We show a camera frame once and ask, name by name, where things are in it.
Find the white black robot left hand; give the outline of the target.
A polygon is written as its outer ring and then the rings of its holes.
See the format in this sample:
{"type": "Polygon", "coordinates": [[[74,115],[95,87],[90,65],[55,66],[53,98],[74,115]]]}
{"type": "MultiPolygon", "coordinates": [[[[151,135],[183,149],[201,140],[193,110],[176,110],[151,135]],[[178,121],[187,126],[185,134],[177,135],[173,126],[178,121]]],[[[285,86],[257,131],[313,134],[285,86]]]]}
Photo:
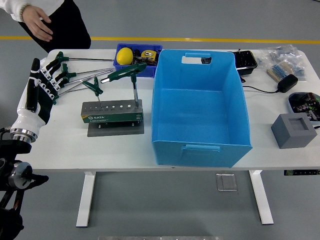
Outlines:
{"type": "Polygon", "coordinates": [[[52,107],[60,87],[53,74],[61,67],[58,59],[41,67],[38,58],[33,60],[27,84],[17,107],[17,119],[10,129],[13,139],[27,138],[34,142],[50,119],[52,107]]]}

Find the person's right hand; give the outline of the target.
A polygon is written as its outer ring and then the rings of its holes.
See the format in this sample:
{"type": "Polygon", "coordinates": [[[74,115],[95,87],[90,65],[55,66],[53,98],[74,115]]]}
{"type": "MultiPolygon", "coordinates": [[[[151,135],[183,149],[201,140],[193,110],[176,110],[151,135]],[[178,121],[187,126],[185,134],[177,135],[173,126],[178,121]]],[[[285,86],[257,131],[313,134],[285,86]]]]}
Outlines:
{"type": "Polygon", "coordinates": [[[51,20],[41,8],[27,5],[22,11],[22,20],[36,38],[45,42],[53,39],[53,31],[42,22],[49,24],[51,20]]]}

